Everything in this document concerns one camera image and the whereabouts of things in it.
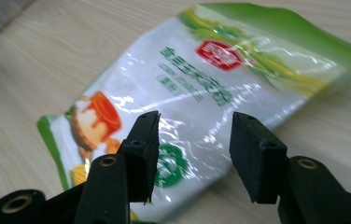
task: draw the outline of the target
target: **wooden table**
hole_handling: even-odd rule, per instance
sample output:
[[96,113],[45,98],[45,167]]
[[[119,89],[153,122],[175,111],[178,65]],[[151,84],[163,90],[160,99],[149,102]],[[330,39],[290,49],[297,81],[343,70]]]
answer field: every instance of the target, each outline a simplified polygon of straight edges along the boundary
[[[62,188],[35,123],[61,114],[142,33],[194,1],[35,1],[0,34],[0,197]],[[256,0],[287,7],[351,42],[349,0]],[[278,130],[288,154],[316,158],[351,191],[351,86],[307,105]],[[237,173],[205,191],[173,223],[279,223],[251,204]]]

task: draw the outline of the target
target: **food package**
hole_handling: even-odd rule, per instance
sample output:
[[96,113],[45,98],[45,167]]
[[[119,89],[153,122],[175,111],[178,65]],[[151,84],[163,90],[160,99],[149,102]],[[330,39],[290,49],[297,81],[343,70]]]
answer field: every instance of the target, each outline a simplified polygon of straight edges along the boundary
[[38,128],[70,189],[92,160],[117,152],[139,115],[159,110],[152,202],[132,203],[131,217],[162,222],[229,172],[234,111],[273,130],[350,82],[351,45],[296,13],[200,4],[142,35],[67,112],[42,117]]

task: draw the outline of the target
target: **cartoon illustration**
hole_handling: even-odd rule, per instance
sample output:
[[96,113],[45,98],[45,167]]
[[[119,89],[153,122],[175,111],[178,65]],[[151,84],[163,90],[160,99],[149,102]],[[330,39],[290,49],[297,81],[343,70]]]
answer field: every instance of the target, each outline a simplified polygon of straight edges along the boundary
[[[85,162],[92,160],[93,151],[102,144],[105,144],[105,154],[117,153],[120,141],[112,138],[111,135],[120,127],[121,122],[116,108],[100,91],[91,98],[82,96],[71,113],[72,134],[78,145],[79,155]],[[85,165],[75,168],[74,184],[77,185],[86,180],[89,169],[82,168]]]

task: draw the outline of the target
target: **light wooden surface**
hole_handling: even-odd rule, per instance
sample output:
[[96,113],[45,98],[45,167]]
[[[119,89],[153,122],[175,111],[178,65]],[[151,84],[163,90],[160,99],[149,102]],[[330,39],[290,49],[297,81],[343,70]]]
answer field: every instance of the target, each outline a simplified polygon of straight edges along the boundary
[[[135,39],[194,1],[36,1],[0,34],[0,198],[16,189],[62,191],[35,123],[61,114]],[[349,0],[257,0],[290,8],[351,42]],[[351,86],[307,105],[275,132],[289,155],[328,165],[351,191]],[[249,201],[237,174],[205,191],[174,223],[279,223]]]

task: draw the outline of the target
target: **green circular logo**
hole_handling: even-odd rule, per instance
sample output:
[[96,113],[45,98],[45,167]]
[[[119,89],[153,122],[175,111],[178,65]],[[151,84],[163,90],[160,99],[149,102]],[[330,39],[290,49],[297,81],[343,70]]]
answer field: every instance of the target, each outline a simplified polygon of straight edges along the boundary
[[170,144],[159,145],[158,173],[156,173],[155,185],[162,188],[172,187],[182,179],[187,166],[181,149]]

